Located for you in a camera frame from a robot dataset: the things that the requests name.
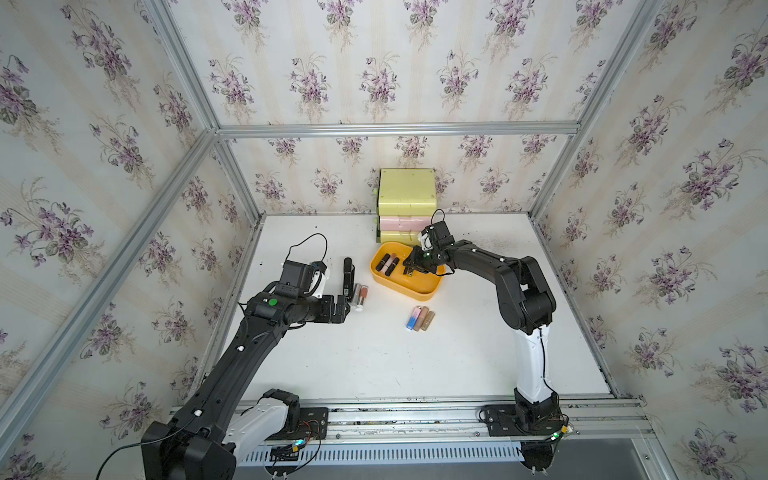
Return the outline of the slim black lipstick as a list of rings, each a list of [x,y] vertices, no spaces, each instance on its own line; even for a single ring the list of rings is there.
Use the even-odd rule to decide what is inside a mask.
[[[385,271],[385,276],[390,277],[393,272],[395,271],[396,267],[400,263],[399,258],[395,258],[392,263],[387,267],[387,270]]]

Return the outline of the black lipstick tube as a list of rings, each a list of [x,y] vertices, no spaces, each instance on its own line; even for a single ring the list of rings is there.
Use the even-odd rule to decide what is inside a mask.
[[[384,268],[384,266],[387,264],[387,262],[390,260],[390,258],[391,258],[391,255],[389,253],[385,254],[376,265],[375,270],[381,271]]]

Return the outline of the silver lipstick tube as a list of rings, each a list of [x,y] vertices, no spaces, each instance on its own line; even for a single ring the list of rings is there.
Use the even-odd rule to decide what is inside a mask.
[[[350,301],[350,306],[354,310],[361,309],[361,305],[360,305],[361,290],[362,290],[362,285],[360,283],[356,283],[354,285],[352,300]]]

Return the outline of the red white lipstick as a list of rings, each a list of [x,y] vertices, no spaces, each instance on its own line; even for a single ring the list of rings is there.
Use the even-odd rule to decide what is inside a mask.
[[[365,306],[365,302],[368,296],[369,287],[367,285],[361,285],[357,293],[355,300],[355,310],[362,311]]]

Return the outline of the brown lipstick tube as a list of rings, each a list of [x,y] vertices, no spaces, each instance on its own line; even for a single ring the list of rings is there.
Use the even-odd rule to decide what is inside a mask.
[[[435,312],[434,311],[429,311],[427,316],[424,319],[424,322],[422,323],[422,325],[420,327],[420,330],[421,331],[426,331],[429,328],[429,326],[431,325],[434,317],[435,317]]]

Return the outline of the pink lipstick tube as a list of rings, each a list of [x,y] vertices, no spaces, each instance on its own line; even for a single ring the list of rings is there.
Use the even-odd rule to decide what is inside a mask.
[[[383,272],[384,272],[385,274],[387,274],[388,272],[390,272],[390,271],[393,269],[393,267],[394,267],[394,265],[395,265],[395,263],[396,263],[396,261],[397,261],[397,260],[398,260],[397,256],[396,256],[396,255],[392,255],[392,256],[391,256],[391,257],[390,257],[390,258],[389,258],[389,259],[388,259],[388,260],[385,262],[385,264],[384,264],[384,266],[383,266]]]

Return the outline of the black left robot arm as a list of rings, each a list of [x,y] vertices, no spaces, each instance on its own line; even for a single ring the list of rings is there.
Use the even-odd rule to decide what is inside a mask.
[[[236,442],[226,441],[236,407],[257,370],[295,323],[342,324],[343,295],[260,292],[246,304],[235,337],[200,387],[167,423],[153,422],[141,443],[147,479],[231,479]]]

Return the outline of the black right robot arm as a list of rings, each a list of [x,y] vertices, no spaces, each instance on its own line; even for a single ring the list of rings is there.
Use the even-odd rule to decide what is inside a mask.
[[[445,266],[450,274],[462,270],[494,285],[500,316],[513,330],[516,343],[518,379],[508,418],[524,435],[558,437],[566,421],[550,382],[547,355],[557,305],[538,261],[495,254],[466,240],[442,246],[433,240],[429,249],[414,247],[403,266],[406,273],[432,275]]]

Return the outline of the rose gold lipstick tube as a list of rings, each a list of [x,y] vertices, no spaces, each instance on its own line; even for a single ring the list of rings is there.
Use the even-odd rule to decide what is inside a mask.
[[[418,317],[416,319],[416,322],[414,324],[414,327],[413,327],[414,331],[419,331],[422,328],[422,326],[423,326],[423,324],[424,324],[424,322],[425,322],[429,312],[430,312],[430,310],[429,310],[429,308],[427,306],[422,306],[420,308],[419,315],[418,315]]]

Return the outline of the blue lipstick tube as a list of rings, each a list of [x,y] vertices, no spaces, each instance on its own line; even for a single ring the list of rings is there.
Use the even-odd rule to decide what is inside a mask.
[[[416,323],[417,323],[417,321],[418,321],[418,319],[420,317],[421,310],[422,310],[421,306],[416,306],[413,309],[413,311],[411,312],[411,314],[409,316],[409,320],[408,320],[408,322],[406,324],[406,328],[408,330],[413,330],[415,328]]]

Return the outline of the green pink drawer box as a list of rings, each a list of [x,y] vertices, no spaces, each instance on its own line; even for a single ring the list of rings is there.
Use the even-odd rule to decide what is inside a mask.
[[[418,245],[419,235],[437,209],[434,169],[384,168],[377,196],[381,243]]]

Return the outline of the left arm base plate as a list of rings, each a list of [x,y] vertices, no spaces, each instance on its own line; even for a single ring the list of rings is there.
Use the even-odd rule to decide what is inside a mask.
[[[297,413],[289,412],[285,426],[269,436],[267,441],[325,440],[328,417],[329,409],[326,407],[301,407]]]

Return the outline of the aluminium rail frame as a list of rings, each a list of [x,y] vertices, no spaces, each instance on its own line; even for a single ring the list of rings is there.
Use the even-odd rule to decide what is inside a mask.
[[[427,463],[520,463],[534,474],[552,469],[560,449],[570,441],[595,440],[596,456],[607,457],[606,444],[626,440],[650,479],[671,479],[668,456],[636,399],[578,398],[560,400],[569,419],[568,432],[547,437],[491,437],[478,414],[486,405],[515,404],[510,398],[417,402],[301,402],[294,394],[273,390],[255,402],[236,407],[226,441],[236,442],[236,469],[264,466],[285,479],[305,466],[368,466]],[[289,412],[301,407],[329,409],[325,440],[268,442]]]

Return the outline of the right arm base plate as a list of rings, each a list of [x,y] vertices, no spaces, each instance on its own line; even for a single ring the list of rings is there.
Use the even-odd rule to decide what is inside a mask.
[[[568,432],[569,419],[557,402],[486,405],[478,414],[491,437],[547,437],[558,439]]]

